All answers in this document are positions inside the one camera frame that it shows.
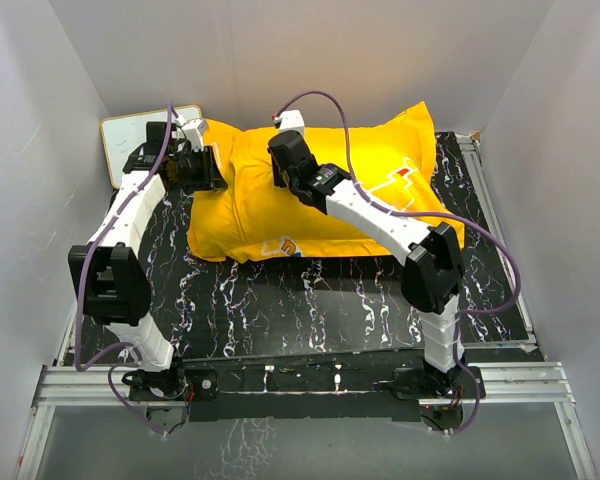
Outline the yellow Pikachu pillowcase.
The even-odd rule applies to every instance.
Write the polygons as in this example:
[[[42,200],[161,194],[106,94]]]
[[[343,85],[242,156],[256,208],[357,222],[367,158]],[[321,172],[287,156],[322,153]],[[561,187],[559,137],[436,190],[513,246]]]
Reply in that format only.
[[[429,226],[445,222],[465,243],[466,228],[452,219],[431,186],[437,163],[433,119],[420,102],[384,124],[337,128],[308,127],[305,141],[318,165],[353,171],[368,196],[387,208],[414,212],[416,218],[391,217],[364,205],[349,181],[313,192],[305,204],[285,186],[276,186],[270,140],[274,127],[240,130],[211,120],[204,135],[228,186],[195,193],[187,232],[196,257],[245,263],[279,257],[386,256],[383,236],[404,246],[418,243]]]

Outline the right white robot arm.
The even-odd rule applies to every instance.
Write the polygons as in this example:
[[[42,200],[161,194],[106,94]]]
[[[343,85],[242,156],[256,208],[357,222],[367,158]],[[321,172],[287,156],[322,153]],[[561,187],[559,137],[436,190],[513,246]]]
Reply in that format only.
[[[457,312],[464,265],[454,228],[391,215],[387,205],[373,202],[361,190],[352,171],[318,164],[296,131],[275,134],[267,150],[276,186],[286,187],[303,205],[359,230],[402,267],[402,295],[424,323],[424,358],[419,367],[395,369],[392,378],[375,383],[374,390],[400,399],[459,396],[462,377],[478,388],[460,340]]]

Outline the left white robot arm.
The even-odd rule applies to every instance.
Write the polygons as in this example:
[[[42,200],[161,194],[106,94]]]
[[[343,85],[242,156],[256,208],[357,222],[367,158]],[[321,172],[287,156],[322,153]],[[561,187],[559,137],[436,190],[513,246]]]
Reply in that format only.
[[[120,186],[103,223],[85,245],[74,245],[68,264],[78,301],[77,318],[104,326],[136,363],[126,385],[165,400],[181,398],[187,376],[173,345],[150,314],[152,290],[138,259],[155,208],[171,190],[187,194],[226,188],[208,123],[176,116],[149,121],[145,140],[128,156]]]

